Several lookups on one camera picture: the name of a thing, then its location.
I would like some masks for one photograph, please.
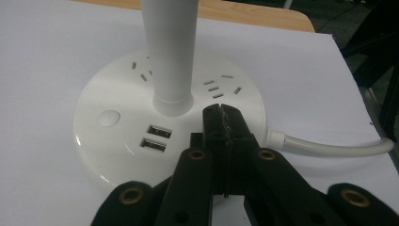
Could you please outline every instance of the white pole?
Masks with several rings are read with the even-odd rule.
[[[167,116],[182,115],[194,102],[191,76],[199,0],[143,0],[141,4],[154,107]]]

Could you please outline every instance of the white table surface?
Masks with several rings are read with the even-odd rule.
[[[379,140],[330,35],[201,19],[197,46],[224,54],[252,77],[272,129],[326,144]],[[140,11],[60,0],[0,2],[0,225],[90,224],[106,194],[75,151],[74,108],[104,65],[145,48]],[[399,212],[398,174],[387,154],[284,155],[323,192],[349,182]],[[249,225],[242,199],[217,205],[213,221]]]

